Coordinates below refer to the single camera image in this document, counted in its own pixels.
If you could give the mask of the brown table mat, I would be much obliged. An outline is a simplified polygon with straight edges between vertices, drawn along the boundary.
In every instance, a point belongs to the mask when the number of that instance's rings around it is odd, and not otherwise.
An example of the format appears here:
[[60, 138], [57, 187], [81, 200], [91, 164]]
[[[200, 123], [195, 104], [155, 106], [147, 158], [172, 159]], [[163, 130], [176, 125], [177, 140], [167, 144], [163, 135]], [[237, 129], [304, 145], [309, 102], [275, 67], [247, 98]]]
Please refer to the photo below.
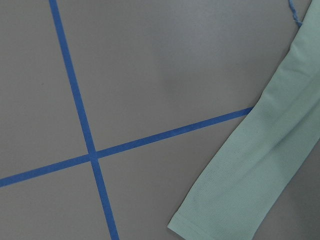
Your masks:
[[[285, 0], [59, 0], [97, 150], [254, 106], [297, 34]], [[168, 229], [241, 118], [100, 159], [122, 240]], [[0, 176], [87, 154], [47, 0], [0, 3]], [[0, 189], [3, 240], [108, 240], [86, 162]]]

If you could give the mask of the green long-sleeve shirt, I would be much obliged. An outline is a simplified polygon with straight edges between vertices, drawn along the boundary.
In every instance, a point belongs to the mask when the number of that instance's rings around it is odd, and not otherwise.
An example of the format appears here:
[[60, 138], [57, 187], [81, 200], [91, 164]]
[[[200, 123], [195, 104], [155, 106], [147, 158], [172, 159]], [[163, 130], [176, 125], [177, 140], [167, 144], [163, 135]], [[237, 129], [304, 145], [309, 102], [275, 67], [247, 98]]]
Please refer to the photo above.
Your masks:
[[260, 99], [168, 228], [185, 240], [251, 240], [319, 138], [320, 3], [313, 0]]

